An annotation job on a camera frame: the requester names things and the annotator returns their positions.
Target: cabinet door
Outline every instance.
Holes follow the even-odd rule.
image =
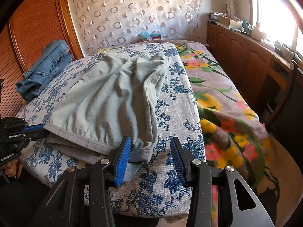
[[[224,29],[218,31],[216,55],[214,55],[224,71],[228,68],[228,55],[230,50],[230,37],[227,36],[227,33]]]
[[[226,66],[226,73],[231,77],[236,87],[239,87],[246,66],[244,61],[246,40],[235,33],[231,33],[230,38],[229,59],[228,66]]]
[[[78,37],[75,32],[75,28],[72,22],[72,17],[69,10],[69,5],[67,0],[58,0],[59,3],[59,11],[61,13],[61,17],[63,20],[63,26],[67,33],[67,37],[69,39],[69,44],[71,45],[71,49],[74,53],[74,57],[76,60],[82,59],[83,53],[78,41]]]
[[[1,90],[1,118],[15,117],[22,106],[22,97],[16,91],[16,82],[22,79],[22,68],[11,43],[11,35],[6,25],[0,34],[0,79],[4,79]]]
[[[69,44],[61,27],[56,0],[24,0],[11,16],[9,25],[25,71],[41,56],[49,42],[66,40]]]
[[[248,42],[244,60],[246,69],[240,84],[240,90],[251,108],[254,108],[271,62],[271,54],[260,45]]]
[[[213,25],[207,25],[207,38],[206,41],[209,44],[210,48],[211,48],[211,53],[212,55],[216,54],[216,46],[217,46],[217,35],[216,35],[216,31]]]

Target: wooden cabinet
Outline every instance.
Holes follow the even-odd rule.
[[[266,77],[271,59],[271,55],[262,47],[255,43],[247,42],[244,57],[245,72],[239,89],[252,106],[257,101],[257,96]]]
[[[216,56],[216,48],[217,48],[217,33],[214,27],[207,27],[207,43],[211,48],[211,53],[215,57]]]
[[[226,72],[228,72],[228,75],[236,86],[240,86],[246,67],[244,62],[244,56],[247,52],[246,44],[246,40],[237,34],[230,35],[230,50],[228,53]]]
[[[218,25],[207,25],[207,42],[249,106],[255,111],[262,110],[266,98],[262,103],[258,98],[262,95],[263,82],[267,74],[277,75],[272,69],[273,62],[279,62],[286,70],[289,63],[254,39]]]
[[[62,39],[74,57],[82,58],[81,49],[73,41],[68,22],[66,0],[24,0],[0,33],[0,79],[5,79],[1,91],[1,118],[14,117],[22,106],[22,97],[16,91],[16,82],[41,56],[42,49],[52,40]]]
[[[228,69],[228,61],[226,57],[229,55],[230,51],[230,37],[227,34],[227,30],[220,30],[218,31],[218,41],[217,41],[217,48],[216,48],[216,60],[223,68],[223,70]]]
[[[75,28],[72,22],[72,17],[69,11],[69,5],[67,0],[58,0],[59,11],[62,17],[62,22],[64,29],[67,33],[67,37],[69,39],[69,44],[71,46],[71,50],[74,54],[76,60],[83,58],[83,53],[81,51],[81,47],[75,32]]]

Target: window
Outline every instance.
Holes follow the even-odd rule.
[[[295,27],[291,12],[281,0],[261,0],[260,30],[274,36],[280,43],[292,46]]]
[[[303,9],[296,0],[289,0],[303,18]],[[260,30],[273,40],[288,45],[303,59],[303,34],[293,15],[281,0],[252,0],[253,22],[260,22]]]

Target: metal screw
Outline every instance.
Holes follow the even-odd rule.
[[[102,165],[107,165],[109,163],[109,159],[102,159],[100,162]]]
[[[73,172],[75,169],[76,169],[75,166],[69,166],[69,167],[67,168],[67,171],[71,173],[71,172]]]
[[[234,171],[234,167],[233,166],[227,166],[226,170],[228,170],[229,172],[233,172]]]
[[[195,165],[201,164],[201,161],[199,159],[193,159],[191,162]]]

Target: yellow flower print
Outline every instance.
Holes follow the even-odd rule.
[[[194,51],[194,53],[195,53],[195,54],[203,54],[203,51],[201,51],[201,50],[196,50],[196,51]]]
[[[202,127],[203,132],[213,133],[217,129],[217,126],[215,124],[213,124],[212,122],[209,122],[208,120],[201,119],[200,123],[201,123],[201,127]]]
[[[212,206],[212,220],[214,220],[215,217],[216,217],[216,208],[215,208],[215,206],[213,205],[213,206]]]
[[[189,60],[189,59],[192,58],[192,56],[190,56],[190,55],[183,55],[183,56],[181,56],[181,58],[183,58],[185,60]]]
[[[251,109],[243,110],[243,114],[249,120],[254,120],[256,118],[256,113]]]
[[[203,100],[197,99],[197,105],[199,107],[209,110],[221,111],[222,104],[218,101],[217,98],[207,93],[204,93],[202,96],[204,97]]]
[[[237,133],[234,137],[234,140],[239,144],[240,147],[244,147],[246,144],[249,143],[248,135]]]
[[[269,137],[263,140],[262,145],[263,145],[263,147],[264,147],[265,149],[270,150],[270,147],[271,147],[271,146],[270,146]]]
[[[243,158],[241,156],[237,156],[237,149],[234,146],[231,146],[226,151],[221,150],[220,155],[221,157],[216,159],[218,168],[223,169],[227,165],[239,168],[243,165]]]
[[[243,99],[243,97],[239,94],[239,93],[236,93],[236,96],[243,102],[245,102],[245,100]]]
[[[207,64],[207,63],[202,63],[201,65],[200,65],[200,67],[209,67],[209,64]]]
[[[185,68],[188,68],[188,69],[198,69],[200,67],[209,67],[209,64],[202,63],[201,65],[188,65],[188,66],[185,66]]]

